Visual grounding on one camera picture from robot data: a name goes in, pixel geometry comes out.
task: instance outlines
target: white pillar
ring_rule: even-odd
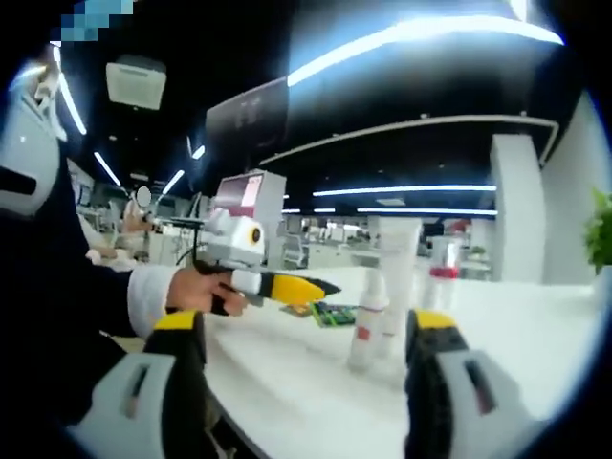
[[[546,198],[546,284],[591,284],[585,222],[595,211],[593,188],[612,191],[610,147],[600,116],[584,93],[561,142],[542,169]]]
[[[542,282],[546,208],[530,136],[495,134],[491,165],[497,185],[493,280]]]
[[[470,245],[482,247],[487,253],[486,257],[493,260],[493,247],[495,244],[495,222],[474,218],[471,220]]]
[[[370,233],[370,247],[374,247],[376,244],[376,240],[380,234],[380,221],[381,217],[377,217],[376,215],[372,215],[367,217],[367,230]]]

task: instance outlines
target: monitor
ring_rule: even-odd
[[[185,215],[183,217],[187,218],[200,218],[200,197],[202,193],[196,193],[189,201],[189,206],[186,209]]]
[[[224,164],[246,165],[277,151],[284,138],[289,89],[279,78],[208,109],[207,150]]]
[[[214,199],[215,207],[226,208],[233,216],[255,217],[263,178],[263,173],[254,173],[223,179]]]
[[[78,199],[78,203],[81,206],[89,206],[92,199],[92,189],[88,186],[80,187],[80,197]]]

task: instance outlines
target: white sleeve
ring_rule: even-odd
[[[127,309],[130,324],[139,337],[148,337],[155,323],[165,315],[170,282],[179,269],[156,265],[134,268],[127,287]]]
[[[79,215],[78,221],[80,222],[80,227],[83,229],[83,234],[85,235],[85,239],[87,239],[89,247],[108,247],[104,236],[97,232],[85,217]]]

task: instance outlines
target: red label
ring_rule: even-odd
[[[370,339],[370,331],[364,327],[357,327],[357,339],[368,341]]]
[[[443,279],[456,279],[459,277],[459,268],[431,268],[429,275]]]

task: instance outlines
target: white bottle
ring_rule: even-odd
[[[377,357],[382,334],[383,311],[388,303],[384,279],[379,270],[367,270],[364,287],[348,357],[349,368],[357,371],[369,368]]]
[[[451,236],[436,236],[432,238],[432,243],[431,266],[421,307],[432,311],[447,311],[452,309],[454,303],[461,240]]]

